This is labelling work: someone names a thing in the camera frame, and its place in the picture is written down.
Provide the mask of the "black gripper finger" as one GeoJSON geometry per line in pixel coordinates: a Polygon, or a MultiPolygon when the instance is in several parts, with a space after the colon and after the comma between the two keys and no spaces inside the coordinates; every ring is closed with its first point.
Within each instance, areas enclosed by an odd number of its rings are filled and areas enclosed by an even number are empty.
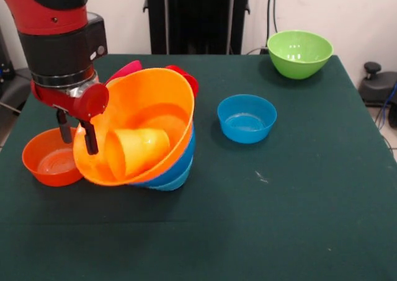
{"type": "Polygon", "coordinates": [[[97,154],[99,152],[99,149],[97,145],[96,133],[93,124],[90,121],[85,121],[85,120],[79,120],[79,123],[85,130],[84,139],[85,139],[87,153],[89,155],[97,154]]]}
{"type": "Polygon", "coordinates": [[[66,112],[64,110],[58,109],[56,111],[56,119],[58,121],[62,140],[67,144],[72,143],[73,140],[71,135],[71,128],[66,118],[66,112]]]}

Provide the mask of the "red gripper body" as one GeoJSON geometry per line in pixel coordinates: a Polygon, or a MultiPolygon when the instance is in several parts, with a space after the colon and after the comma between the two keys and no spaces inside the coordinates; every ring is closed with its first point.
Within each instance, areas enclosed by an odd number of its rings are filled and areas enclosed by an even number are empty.
{"type": "Polygon", "coordinates": [[[73,89],[57,89],[39,86],[31,80],[30,87],[40,102],[88,122],[96,115],[102,114],[109,101],[109,90],[106,86],[92,81],[73,89]]]}

